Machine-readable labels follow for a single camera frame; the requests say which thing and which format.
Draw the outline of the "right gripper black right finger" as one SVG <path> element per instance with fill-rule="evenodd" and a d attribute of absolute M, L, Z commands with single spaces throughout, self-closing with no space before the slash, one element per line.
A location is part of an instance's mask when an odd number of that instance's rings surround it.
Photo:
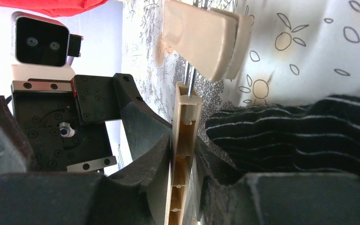
<path fill-rule="evenodd" d="M 195 145 L 203 225 L 360 225 L 360 178 L 348 173 L 241 173 Z"/>

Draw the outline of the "black underwear orange trim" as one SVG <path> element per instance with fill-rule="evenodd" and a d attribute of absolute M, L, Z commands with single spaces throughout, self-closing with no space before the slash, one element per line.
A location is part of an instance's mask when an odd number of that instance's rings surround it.
<path fill-rule="evenodd" d="M 225 109 L 210 116 L 205 129 L 243 173 L 360 176 L 360 97 L 330 95 L 309 105 Z"/>

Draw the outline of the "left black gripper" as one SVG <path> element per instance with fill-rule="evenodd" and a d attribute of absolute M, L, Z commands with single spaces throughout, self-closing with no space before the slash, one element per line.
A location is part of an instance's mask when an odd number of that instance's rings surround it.
<path fill-rule="evenodd" d="M 38 172 L 101 172 L 115 165 L 105 123 L 120 117 L 134 161 L 172 133 L 130 74 L 13 81 L 11 88 L 17 122 L 0 95 L 0 180 L 23 180 L 31 165 Z"/>

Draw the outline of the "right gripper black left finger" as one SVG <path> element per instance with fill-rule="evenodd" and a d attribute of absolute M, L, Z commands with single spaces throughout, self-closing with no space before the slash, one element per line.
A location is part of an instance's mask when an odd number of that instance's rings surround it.
<path fill-rule="evenodd" d="M 162 225 L 171 139 L 125 168 L 0 174 L 0 225 Z"/>

